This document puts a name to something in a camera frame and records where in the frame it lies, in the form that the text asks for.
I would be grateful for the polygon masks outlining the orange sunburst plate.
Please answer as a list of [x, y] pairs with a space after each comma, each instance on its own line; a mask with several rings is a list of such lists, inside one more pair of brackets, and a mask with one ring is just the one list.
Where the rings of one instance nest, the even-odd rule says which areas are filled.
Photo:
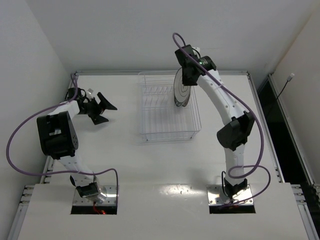
[[189, 101], [190, 101], [190, 96], [191, 96], [191, 86], [187, 86], [188, 87], [188, 96], [187, 96], [187, 99], [186, 99], [186, 101], [185, 101], [185, 104], [184, 104], [184, 106], [186, 107], [187, 105], [188, 105], [188, 103], [189, 103]]

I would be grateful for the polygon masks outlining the grey rimmed white plate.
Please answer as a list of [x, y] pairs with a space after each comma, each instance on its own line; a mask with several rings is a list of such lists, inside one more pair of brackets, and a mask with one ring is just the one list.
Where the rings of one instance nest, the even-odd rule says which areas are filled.
[[179, 68], [173, 82], [174, 103], [177, 107], [185, 107], [185, 102], [189, 94], [189, 88], [182, 83], [182, 73], [182, 68]]

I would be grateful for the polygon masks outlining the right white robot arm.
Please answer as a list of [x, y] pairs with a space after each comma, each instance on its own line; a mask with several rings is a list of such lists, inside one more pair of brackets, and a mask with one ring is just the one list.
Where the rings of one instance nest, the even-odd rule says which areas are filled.
[[218, 142], [224, 148], [226, 171], [231, 171], [232, 175], [225, 174], [224, 194], [232, 199], [248, 185], [247, 179], [243, 177], [245, 174], [244, 151], [255, 120], [252, 113], [246, 111], [232, 95], [223, 89], [225, 84], [219, 72], [214, 69], [211, 59], [204, 57], [202, 60], [204, 61], [202, 66], [207, 67], [207, 71], [215, 80], [212, 80], [189, 58], [181, 64], [182, 80], [185, 85], [200, 86], [220, 114], [224, 127], [216, 135]]

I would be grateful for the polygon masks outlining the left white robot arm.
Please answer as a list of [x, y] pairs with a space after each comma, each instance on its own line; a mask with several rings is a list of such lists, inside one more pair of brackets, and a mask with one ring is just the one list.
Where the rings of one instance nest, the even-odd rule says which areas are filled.
[[77, 115], [87, 115], [94, 125], [109, 122], [104, 111], [115, 111], [101, 92], [94, 97], [90, 90], [71, 87], [66, 100], [51, 113], [36, 119], [40, 146], [46, 156], [60, 162], [70, 172], [71, 184], [81, 198], [103, 203], [107, 190], [100, 185], [97, 173], [90, 170], [77, 152], [79, 141], [73, 125]]

